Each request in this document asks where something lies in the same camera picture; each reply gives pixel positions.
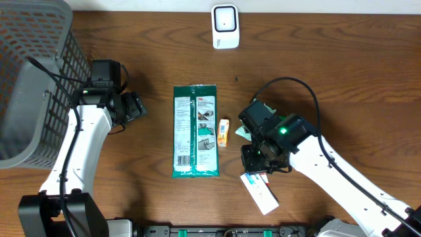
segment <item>green clip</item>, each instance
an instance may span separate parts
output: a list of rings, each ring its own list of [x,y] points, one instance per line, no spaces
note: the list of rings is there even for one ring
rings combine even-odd
[[[178,231],[178,237],[187,237],[187,231],[186,230],[179,230]]]
[[[263,230],[263,237],[272,237],[272,231],[271,230]]]

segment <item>white wall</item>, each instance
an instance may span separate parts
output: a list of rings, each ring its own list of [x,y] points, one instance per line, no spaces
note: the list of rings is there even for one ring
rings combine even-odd
[[[73,10],[209,12],[233,3],[243,13],[420,14],[421,0],[65,0]]]

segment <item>product label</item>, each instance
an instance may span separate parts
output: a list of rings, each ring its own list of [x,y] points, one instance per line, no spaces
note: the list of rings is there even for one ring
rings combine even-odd
[[[219,121],[218,129],[218,146],[226,147],[228,145],[228,130],[230,122],[228,119],[221,119]]]
[[[174,170],[190,171],[190,97],[174,98]]]
[[[198,171],[216,171],[215,96],[196,97]]]

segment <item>wall outlet device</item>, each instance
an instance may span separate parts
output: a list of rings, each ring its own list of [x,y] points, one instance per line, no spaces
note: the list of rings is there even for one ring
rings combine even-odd
[[[239,45],[238,9],[232,4],[212,8],[212,37],[215,49],[233,49]]]

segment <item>green and white package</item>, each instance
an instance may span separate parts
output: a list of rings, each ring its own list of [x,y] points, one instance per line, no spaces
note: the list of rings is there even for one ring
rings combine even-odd
[[[173,178],[219,176],[216,86],[174,86]]]

